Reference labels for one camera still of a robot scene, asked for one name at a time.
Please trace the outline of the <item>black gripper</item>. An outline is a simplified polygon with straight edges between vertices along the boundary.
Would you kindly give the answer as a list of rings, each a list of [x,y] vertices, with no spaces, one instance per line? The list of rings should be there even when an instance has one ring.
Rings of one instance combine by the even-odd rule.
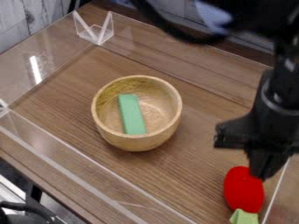
[[[250,174],[266,181],[299,152],[299,72],[263,73],[253,109],[215,127],[214,147],[243,149]]]

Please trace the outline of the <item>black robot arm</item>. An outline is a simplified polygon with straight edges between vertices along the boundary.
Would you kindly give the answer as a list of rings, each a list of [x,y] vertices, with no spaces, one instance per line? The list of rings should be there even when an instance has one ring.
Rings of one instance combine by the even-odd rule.
[[[247,153],[250,173],[273,178],[299,154],[299,0],[195,0],[211,31],[253,32],[275,43],[250,112],[217,125],[214,146]]]

